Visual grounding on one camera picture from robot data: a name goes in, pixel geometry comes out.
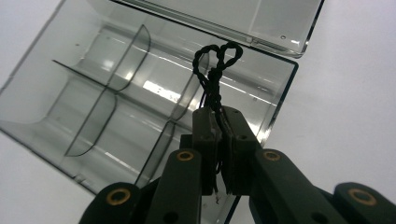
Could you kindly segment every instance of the brass insert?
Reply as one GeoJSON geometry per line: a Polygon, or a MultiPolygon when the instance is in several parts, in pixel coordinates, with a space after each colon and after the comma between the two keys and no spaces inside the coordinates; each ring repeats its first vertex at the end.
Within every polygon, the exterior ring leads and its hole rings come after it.
{"type": "Polygon", "coordinates": [[[280,156],[274,151],[266,151],[264,152],[264,158],[267,159],[268,161],[279,161],[280,156]]]}
{"type": "Polygon", "coordinates": [[[373,206],[376,205],[375,197],[362,189],[350,189],[348,191],[350,197],[352,197],[356,202],[362,203],[365,205],[373,206]]]}
{"type": "Polygon", "coordinates": [[[128,201],[129,198],[131,198],[131,192],[128,189],[113,189],[107,194],[106,201],[110,205],[119,205],[128,201]]]}
{"type": "Polygon", "coordinates": [[[177,159],[180,161],[190,161],[194,158],[194,154],[189,151],[182,151],[177,153],[177,159]]]}

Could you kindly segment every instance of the black cable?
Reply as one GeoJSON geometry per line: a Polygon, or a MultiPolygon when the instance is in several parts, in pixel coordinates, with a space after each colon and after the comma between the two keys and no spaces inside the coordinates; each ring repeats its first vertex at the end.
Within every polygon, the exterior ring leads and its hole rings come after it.
{"type": "Polygon", "coordinates": [[[235,64],[236,61],[242,57],[242,54],[242,48],[235,42],[228,42],[227,44],[222,45],[220,48],[217,45],[209,45],[203,47],[195,53],[194,60],[192,61],[192,72],[198,77],[201,86],[204,88],[200,107],[202,107],[204,103],[204,106],[209,106],[217,114],[220,113],[221,95],[219,93],[219,80],[222,77],[222,71],[235,64]],[[227,49],[235,49],[235,56],[225,63],[224,57],[227,49]],[[205,75],[199,71],[199,60],[201,59],[202,55],[209,53],[210,50],[216,52],[216,57],[219,59],[219,61],[216,67],[212,67],[210,69],[206,78],[205,75]]]}

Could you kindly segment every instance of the black plastic part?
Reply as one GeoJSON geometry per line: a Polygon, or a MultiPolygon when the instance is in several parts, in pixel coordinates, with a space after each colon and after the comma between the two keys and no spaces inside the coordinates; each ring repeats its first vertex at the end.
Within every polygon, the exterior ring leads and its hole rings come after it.
{"type": "Polygon", "coordinates": [[[349,223],[396,223],[395,204],[362,184],[338,185],[334,191],[333,204],[349,223]]]}
{"type": "Polygon", "coordinates": [[[140,189],[116,183],[102,189],[85,210],[80,224],[128,224],[140,200],[140,189]]]}
{"type": "Polygon", "coordinates": [[[332,204],[332,194],[330,194],[329,192],[327,192],[326,190],[317,188],[317,190],[321,193],[321,195],[323,195],[323,197],[332,204]]]}
{"type": "Polygon", "coordinates": [[[192,148],[202,155],[202,194],[212,195],[216,184],[216,165],[221,130],[215,113],[202,107],[192,113],[192,148]]]}
{"type": "Polygon", "coordinates": [[[146,223],[200,223],[201,162],[200,153],[192,149],[171,153],[146,223]]]}
{"type": "Polygon", "coordinates": [[[140,190],[140,200],[134,210],[134,215],[131,223],[145,223],[147,215],[149,213],[149,208],[151,207],[151,201],[154,197],[155,190],[160,183],[160,178],[152,181],[140,190]]]}
{"type": "Polygon", "coordinates": [[[180,136],[179,147],[180,148],[192,148],[192,134],[182,134],[180,136]]]}
{"type": "Polygon", "coordinates": [[[327,199],[283,153],[260,149],[251,161],[258,182],[250,207],[256,223],[346,223],[327,199]],[[262,214],[269,208],[268,220],[262,214]]]}
{"type": "Polygon", "coordinates": [[[256,136],[239,110],[223,106],[220,127],[223,132],[221,175],[227,193],[249,195],[252,187],[253,173],[249,160],[260,147],[256,136]]]}

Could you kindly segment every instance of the white surface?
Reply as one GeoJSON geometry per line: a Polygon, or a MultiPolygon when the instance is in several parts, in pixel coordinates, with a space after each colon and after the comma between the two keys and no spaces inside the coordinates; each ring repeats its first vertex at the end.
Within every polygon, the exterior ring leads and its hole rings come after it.
{"type": "MultiPolygon", "coordinates": [[[[0,0],[0,83],[57,1],[0,0]]],[[[396,2],[324,4],[267,147],[312,181],[368,185],[396,203],[396,2]]],[[[0,223],[77,223],[92,196],[0,134],[0,223]]],[[[233,223],[252,223],[243,199],[233,223]]]]}

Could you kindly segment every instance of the clear plastic lid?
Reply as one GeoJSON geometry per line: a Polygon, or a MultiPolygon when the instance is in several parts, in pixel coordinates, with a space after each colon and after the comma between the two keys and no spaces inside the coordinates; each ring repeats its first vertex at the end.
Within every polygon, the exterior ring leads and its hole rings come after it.
{"type": "Polygon", "coordinates": [[[303,56],[324,0],[117,0],[281,55],[303,56]]]}

